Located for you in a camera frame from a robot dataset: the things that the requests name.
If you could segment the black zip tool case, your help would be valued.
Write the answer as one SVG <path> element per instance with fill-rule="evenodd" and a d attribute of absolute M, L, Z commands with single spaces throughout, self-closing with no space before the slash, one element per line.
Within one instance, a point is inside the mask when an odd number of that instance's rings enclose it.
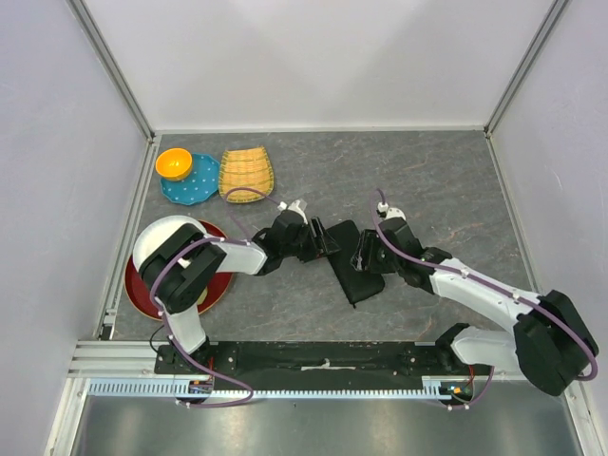
<path fill-rule="evenodd" d="M 328 229 L 339 250 L 328 256 L 328 261 L 349 303 L 356 308 L 359 302 L 380 294 L 385 288 L 381 275 L 359 272 L 351 264 L 360 231 L 352 220 L 343 220 Z"/>

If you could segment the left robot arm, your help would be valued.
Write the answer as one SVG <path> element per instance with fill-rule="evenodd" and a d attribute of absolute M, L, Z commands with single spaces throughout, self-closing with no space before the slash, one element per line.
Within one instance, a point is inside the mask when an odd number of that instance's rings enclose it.
<path fill-rule="evenodd" d="M 198 373 L 207 366 L 209 352 L 197 299 L 215 275 L 265 276 L 287 257 L 306 263 L 339 251 L 318 218 L 285 209 L 250 240 L 213 236 L 187 216 L 161 218 L 140 233 L 132 261 L 178 347 L 176 363 Z"/>

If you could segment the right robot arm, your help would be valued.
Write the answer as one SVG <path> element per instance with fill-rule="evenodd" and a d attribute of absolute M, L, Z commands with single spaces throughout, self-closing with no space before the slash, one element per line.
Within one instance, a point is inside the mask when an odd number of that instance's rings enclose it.
<path fill-rule="evenodd" d="M 351 264 L 358 272 L 397 274 L 409 286 L 462 304 L 498 325 L 496 331 L 467 324 L 452 328 L 434 356 L 445 373 L 486 365 L 520 373 L 552 396 L 599 373 L 599 347 L 569 296 L 508 286 L 446 251 L 423 247 L 403 218 L 386 218 L 363 231 Z"/>

